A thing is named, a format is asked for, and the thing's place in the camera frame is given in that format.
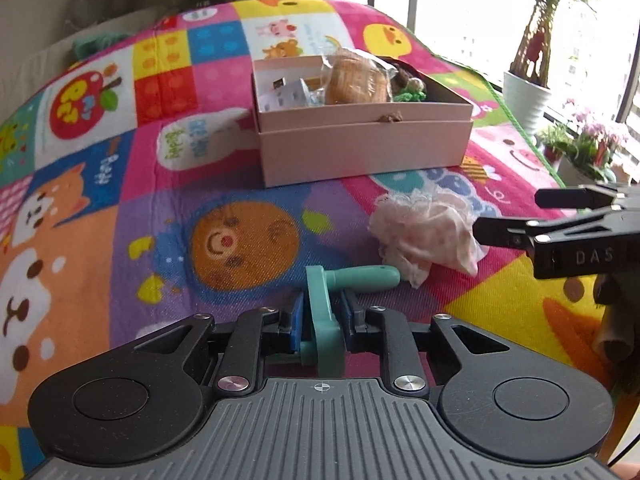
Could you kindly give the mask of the person's right hand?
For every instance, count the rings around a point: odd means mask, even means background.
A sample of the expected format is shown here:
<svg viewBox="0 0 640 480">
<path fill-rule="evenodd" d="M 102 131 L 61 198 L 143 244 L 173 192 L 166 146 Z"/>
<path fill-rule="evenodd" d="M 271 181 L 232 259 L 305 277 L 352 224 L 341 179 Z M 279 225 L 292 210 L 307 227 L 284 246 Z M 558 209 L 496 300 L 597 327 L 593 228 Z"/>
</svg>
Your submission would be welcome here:
<svg viewBox="0 0 640 480">
<path fill-rule="evenodd" d="M 599 274 L 594 302 L 604 307 L 594 350 L 610 362 L 624 393 L 639 395 L 639 271 Z"/>
</svg>

